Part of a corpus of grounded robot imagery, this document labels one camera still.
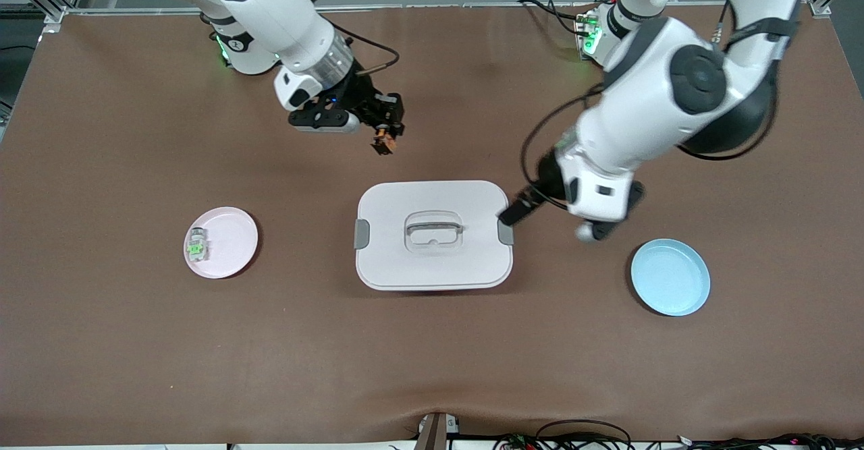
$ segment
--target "brown mat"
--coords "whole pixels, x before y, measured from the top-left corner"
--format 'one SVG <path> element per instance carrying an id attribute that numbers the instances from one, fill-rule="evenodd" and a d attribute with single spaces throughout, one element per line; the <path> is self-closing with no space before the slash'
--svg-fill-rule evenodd
<path id="1" fill-rule="evenodd" d="M 718 11 L 670 14 L 709 36 Z M 371 130 L 290 128 L 271 75 L 224 69 L 197 17 L 68 17 L 43 39 L 0 151 L 0 443 L 394 439 L 432 410 L 465 432 L 565 417 L 638 439 L 864 432 L 864 103 L 830 22 L 803 18 L 753 154 L 668 154 L 604 244 L 546 207 L 518 226 L 502 286 L 399 296 L 354 271 L 360 195 L 419 179 L 515 192 L 524 135 L 599 72 L 518 8 L 337 20 L 402 52 L 375 76 L 407 108 L 393 157 Z M 255 216 L 263 244 L 208 281 L 182 240 L 219 205 Z M 630 296 L 628 257 L 657 237 L 709 265 L 692 316 Z"/>

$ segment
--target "cable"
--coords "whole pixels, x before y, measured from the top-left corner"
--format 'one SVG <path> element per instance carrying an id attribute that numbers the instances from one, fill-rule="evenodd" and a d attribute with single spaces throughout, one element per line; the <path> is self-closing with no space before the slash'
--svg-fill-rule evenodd
<path id="1" fill-rule="evenodd" d="M 587 37 L 588 36 L 587 32 L 579 32 L 579 31 L 567 26 L 567 24 L 564 23 L 564 20 L 562 20 L 561 14 L 558 13 L 558 8 L 555 8 L 555 2 L 553 2 L 552 0 L 549 0 L 549 7 L 552 8 L 552 13 L 555 14 L 555 18 L 558 19 L 558 23 L 560 23 L 561 26 L 563 26 L 565 30 L 567 30 L 570 33 L 573 33 L 573 35 L 578 35 L 580 37 Z"/>
<path id="2" fill-rule="evenodd" d="M 718 44 L 723 38 L 723 20 L 726 19 L 726 10 L 728 10 L 728 8 L 729 0 L 726 0 L 726 2 L 723 3 L 723 10 L 720 11 L 720 17 L 719 19 L 717 19 L 717 26 L 715 29 L 713 29 L 713 35 L 711 36 L 711 43 L 716 44 L 717 47 L 719 46 Z"/>
<path id="3" fill-rule="evenodd" d="M 774 449 L 774 445 L 803 445 L 809 450 L 836 450 L 839 445 L 845 450 L 855 450 L 864 446 L 864 439 L 835 441 L 823 434 L 782 434 L 767 440 L 698 441 L 693 442 L 688 450 L 761 450 L 763 447 Z"/>
<path id="4" fill-rule="evenodd" d="M 14 49 L 30 49 L 31 51 L 35 51 L 36 47 L 31 47 L 30 45 L 12 45 L 12 47 L 0 48 L 0 51 L 10 51 Z"/>
<path id="5" fill-rule="evenodd" d="M 364 69 L 363 71 L 360 71 L 357 73 L 358 76 L 362 77 L 362 76 L 374 74 L 375 72 L 383 71 L 384 69 L 387 69 L 389 66 L 392 66 L 399 61 L 399 52 L 396 51 L 395 49 L 393 49 L 391 47 L 387 47 L 387 45 L 379 44 L 379 43 L 377 43 L 373 40 L 370 40 L 369 38 L 365 38 L 361 35 L 357 35 L 357 33 L 350 32 L 350 31 L 346 30 L 345 28 L 342 28 L 341 26 L 336 25 L 336 23 L 330 22 L 330 24 L 333 25 L 333 28 L 335 28 L 336 30 L 339 30 L 340 32 L 345 33 L 345 35 L 357 38 L 361 42 L 365 42 L 367 44 L 372 45 L 373 47 L 377 47 L 383 51 L 389 51 L 389 53 L 393 54 L 393 59 L 391 59 L 385 63 L 380 63 L 380 65 L 370 67 L 369 69 Z"/>
<path id="6" fill-rule="evenodd" d="M 536 192 L 537 195 L 540 195 L 540 197 L 542 197 L 543 200 L 545 200 L 546 202 L 549 202 L 552 205 L 555 205 L 555 207 L 558 207 L 559 209 L 567 210 L 567 205 L 564 205 L 561 202 L 558 202 L 556 199 L 550 198 L 549 196 L 547 196 L 543 192 L 540 192 L 540 189 L 537 188 L 537 180 L 532 180 L 530 174 L 528 174 L 528 166 L 527 166 L 528 148 L 530 148 L 531 142 L 533 142 L 534 138 L 537 136 L 537 133 L 540 133 L 540 130 L 542 130 L 543 127 L 546 126 L 546 124 L 552 120 L 552 118 L 554 118 L 556 115 L 561 114 L 561 112 L 564 111 L 565 109 L 570 108 L 571 106 L 575 105 L 575 103 L 583 103 L 583 106 L 585 106 L 587 108 L 587 100 L 589 100 L 589 97 L 597 96 L 597 94 L 602 93 L 602 92 L 603 92 L 603 84 L 602 83 L 595 84 L 591 88 L 589 88 L 589 90 L 585 94 L 582 94 L 581 96 L 578 96 L 578 97 L 574 97 L 573 99 L 570 99 L 567 103 L 564 103 L 563 105 L 558 106 L 558 108 L 553 109 L 552 112 L 550 112 L 542 120 L 540 120 L 540 122 L 538 122 L 537 126 L 535 126 L 534 129 L 531 130 L 530 133 L 528 133 L 528 136 L 525 136 L 524 142 L 522 142 L 522 148 L 519 151 L 519 167 L 522 168 L 522 176 L 524 177 L 525 182 L 527 182 L 528 185 L 531 186 L 531 189 L 534 192 Z M 549 425 L 556 425 L 556 424 L 559 424 L 559 423 L 558 422 L 549 423 Z"/>
<path id="7" fill-rule="evenodd" d="M 537 5 L 537 7 L 540 7 L 540 10 L 546 11 L 546 13 L 556 14 L 557 16 L 560 16 L 561 18 L 564 18 L 566 20 L 576 20 L 576 16 L 572 16 L 569 13 L 556 13 L 555 11 L 552 11 L 551 8 L 547 7 L 546 5 L 542 4 L 540 1 L 537 0 L 518 0 L 516 1 L 516 3 L 531 3 L 532 5 Z"/>
<path id="8" fill-rule="evenodd" d="M 546 429 L 546 428 L 552 428 L 552 426 L 559 426 L 559 425 L 568 425 L 568 424 L 571 424 L 571 423 L 590 424 L 590 425 L 600 425 L 600 426 L 607 426 L 608 428 L 614 428 L 614 429 L 616 429 L 618 432 L 621 432 L 621 434 L 623 434 L 624 437 L 627 438 L 627 440 L 626 440 L 627 448 L 629 448 L 630 450 L 632 450 L 632 448 L 633 448 L 633 445 L 632 445 L 632 438 L 630 438 L 630 434 L 629 434 L 629 432 L 627 432 L 626 429 L 621 428 L 621 426 L 614 425 L 613 423 L 602 422 L 601 420 L 583 420 L 583 419 L 576 419 L 576 420 L 558 420 L 558 422 L 546 423 L 546 425 L 540 426 L 540 429 L 538 429 L 538 431 L 536 432 L 536 434 L 534 434 L 534 438 L 538 438 L 538 439 L 539 439 L 539 438 L 540 438 L 540 434 L 541 434 L 541 432 L 543 432 L 544 429 Z M 606 437 L 605 435 L 601 435 L 601 437 L 605 437 L 605 438 L 607 438 L 608 441 L 614 441 L 614 439 L 611 439 L 610 437 Z"/>

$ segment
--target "small bottle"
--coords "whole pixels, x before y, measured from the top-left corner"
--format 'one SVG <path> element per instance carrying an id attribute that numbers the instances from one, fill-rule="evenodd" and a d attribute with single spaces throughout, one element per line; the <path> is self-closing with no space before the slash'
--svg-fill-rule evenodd
<path id="1" fill-rule="evenodd" d="M 204 228 L 194 227 L 186 240 L 186 254 L 191 262 L 200 262 L 207 259 L 207 238 Z"/>

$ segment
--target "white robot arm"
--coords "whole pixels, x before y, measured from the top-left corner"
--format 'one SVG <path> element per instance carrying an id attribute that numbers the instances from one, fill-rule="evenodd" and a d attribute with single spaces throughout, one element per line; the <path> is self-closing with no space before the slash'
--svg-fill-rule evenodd
<path id="1" fill-rule="evenodd" d="M 776 94 L 777 63 L 796 30 L 799 0 L 729 0 L 737 30 L 719 51 L 678 20 L 646 20 L 609 55 L 602 99 L 538 165 L 539 179 L 500 214 L 513 225 L 557 198 L 605 237 L 642 196 L 633 173 L 678 144 L 700 154 L 740 146 Z"/>
<path id="2" fill-rule="evenodd" d="M 660 16 L 669 0 L 615 0 L 604 3 L 585 14 L 577 30 L 586 34 L 579 38 L 579 48 L 599 65 L 608 63 L 609 53 L 627 33 L 639 24 Z"/>
<path id="3" fill-rule="evenodd" d="M 201 10 L 201 19 L 213 26 L 217 39 L 232 67 L 243 74 L 269 71 L 279 60 L 272 51 L 255 41 L 220 0 L 182 0 Z"/>
<path id="4" fill-rule="evenodd" d="M 373 148 L 391 154 L 404 131 L 399 94 L 381 94 L 315 0 L 186 0 L 202 10 L 235 69 L 260 73 L 281 62 L 273 85 L 300 131 L 375 128 Z"/>

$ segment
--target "white plastic container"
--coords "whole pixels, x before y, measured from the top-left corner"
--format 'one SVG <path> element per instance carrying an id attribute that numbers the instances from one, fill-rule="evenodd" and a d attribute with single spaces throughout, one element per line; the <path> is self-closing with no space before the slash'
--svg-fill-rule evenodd
<path id="1" fill-rule="evenodd" d="M 513 266 L 507 207 L 485 180 L 379 184 L 360 199 L 354 231 L 357 274 L 383 291 L 489 288 Z"/>

